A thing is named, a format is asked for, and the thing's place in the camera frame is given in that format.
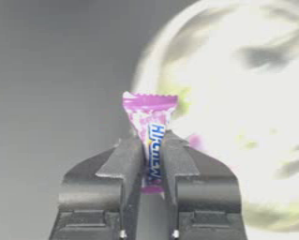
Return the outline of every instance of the candy wrapper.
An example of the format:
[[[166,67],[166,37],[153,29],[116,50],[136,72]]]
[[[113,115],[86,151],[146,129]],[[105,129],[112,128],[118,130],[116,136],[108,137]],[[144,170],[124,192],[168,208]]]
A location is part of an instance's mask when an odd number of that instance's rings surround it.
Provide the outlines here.
[[[129,92],[122,95],[122,106],[129,122],[144,145],[146,159],[144,193],[162,190],[160,187],[160,146],[176,101],[176,96],[141,95]]]

